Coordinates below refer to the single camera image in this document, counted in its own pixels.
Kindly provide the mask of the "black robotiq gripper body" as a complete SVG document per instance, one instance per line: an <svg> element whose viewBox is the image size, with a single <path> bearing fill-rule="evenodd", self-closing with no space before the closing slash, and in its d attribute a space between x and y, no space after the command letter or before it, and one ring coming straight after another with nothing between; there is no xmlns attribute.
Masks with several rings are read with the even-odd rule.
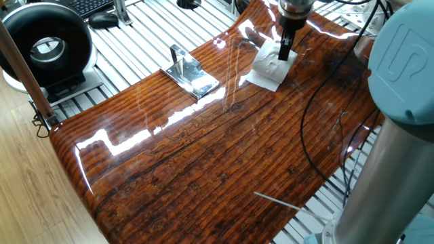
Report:
<svg viewBox="0 0 434 244"><path fill-rule="evenodd" d="M305 25L306 21L307 18L290 19L284 16L279 17L279 25L286 33L295 33Z"/></svg>

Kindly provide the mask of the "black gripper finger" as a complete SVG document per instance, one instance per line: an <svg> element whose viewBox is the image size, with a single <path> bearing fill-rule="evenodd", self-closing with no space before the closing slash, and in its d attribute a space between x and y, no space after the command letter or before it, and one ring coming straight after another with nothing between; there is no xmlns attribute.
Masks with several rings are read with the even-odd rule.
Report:
<svg viewBox="0 0 434 244"><path fill-rule="evenodd" d="M278 59L282 61L287 61L290 55L292 45L294 43L295 32L284 30L282 33L280 41L280 50Z"/></svg>

